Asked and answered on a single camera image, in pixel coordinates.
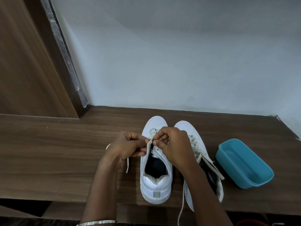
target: sparkly bangle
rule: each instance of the sparkly bangle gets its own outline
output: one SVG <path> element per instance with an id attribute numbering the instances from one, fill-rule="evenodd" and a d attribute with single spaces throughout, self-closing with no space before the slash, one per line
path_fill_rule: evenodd
<path id="1" fill-rule="evenodd" d="M 78 224 L 77 226 L 89 226 L 89 225 L 95 225 L 95 224 L 116 224 L 117 221 L 115 220 L 103 220 L 103 221 L 90 221 L 86 223 Z"/>

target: teal plastic container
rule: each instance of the teal plastic container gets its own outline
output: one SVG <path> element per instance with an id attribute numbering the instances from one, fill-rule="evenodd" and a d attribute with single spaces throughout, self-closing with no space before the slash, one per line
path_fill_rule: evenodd
<path id="1" fill-rule="evenodd" d="M 273 170 L 238 139 L 220 144 L 215 158 L 242 189 L 262 186 L 274 177 Z"/>

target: forearm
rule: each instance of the forearm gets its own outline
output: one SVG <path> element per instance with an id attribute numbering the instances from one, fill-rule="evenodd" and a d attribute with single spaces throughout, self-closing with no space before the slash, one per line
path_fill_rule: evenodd
<path id="1" fill-rule="evenodd" d="M 197 163 L 191 164 L 182 174 L 189 187 L 197 224 L 201 226 L 233 226 L 201 167 Z"/>
<path id="2" fill-rule="evenodd" d="M 116 220 L 117 165 L 118 161 L 113 156 L 104 156 L 100 160 L 81 223 Z"/>

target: person's right hand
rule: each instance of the person's right hand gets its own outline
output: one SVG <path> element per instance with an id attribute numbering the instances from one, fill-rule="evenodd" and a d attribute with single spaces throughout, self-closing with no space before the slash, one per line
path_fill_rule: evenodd
<path id="1" fill-rule="evenodd" d="M 181 173 L 190 165 L 197 164 L 186 131 L 174 127 L 163 127 L 153 137 L 153 144 L 163 151 L 168 161 Z"/>

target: shoe insole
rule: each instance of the shoe insole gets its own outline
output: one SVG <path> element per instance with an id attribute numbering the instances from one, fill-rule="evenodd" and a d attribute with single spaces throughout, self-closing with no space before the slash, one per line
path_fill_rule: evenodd
<path id="1" fill-rule="evenodd" d="M 217 189 L 217 181 L 218 181 L 218 176 L 216 175 L 216 173 L 214 173 L 209 167 L 208 165 L 204 162 L 203 159 L 201 159 L 201 162 L 199 163 L 199 165 L 201 166 L 201 168 L 203 169 L 203 171 L 206 174 L 207 180 L 213 190 L 213 192 L 216 195 L 216 189 Z"/>
<path id="2" fill-rule="evenodd" d="M 160 178 L 162 175 L 167 175 L 166 166 L 161 159 L 154 158 L 150 154 L 145 165 L 145 173 L 154 178 Z"/>

